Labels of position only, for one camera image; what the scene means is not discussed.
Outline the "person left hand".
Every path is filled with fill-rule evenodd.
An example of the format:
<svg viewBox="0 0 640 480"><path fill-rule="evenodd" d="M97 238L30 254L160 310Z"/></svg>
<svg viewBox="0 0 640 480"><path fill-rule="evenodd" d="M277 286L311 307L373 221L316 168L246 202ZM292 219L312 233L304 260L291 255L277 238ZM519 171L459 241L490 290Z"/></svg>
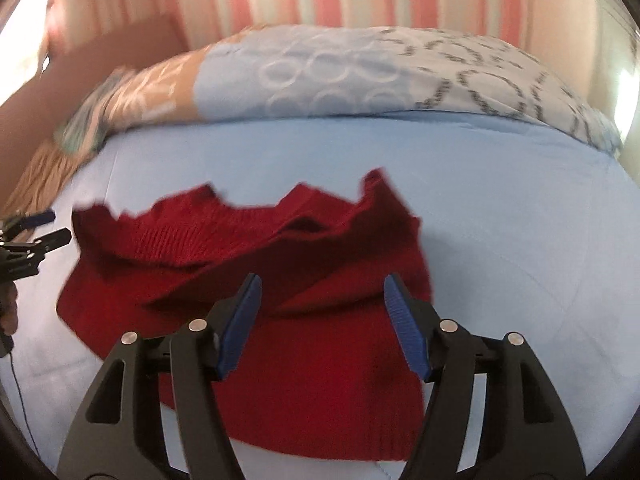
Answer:
<svg viewBox="0 0 640 480"><path fill-rule="evenodd" d="M6 336L17 331L17 288L13 282L2 283L0 287L0 325Z"/></svg>

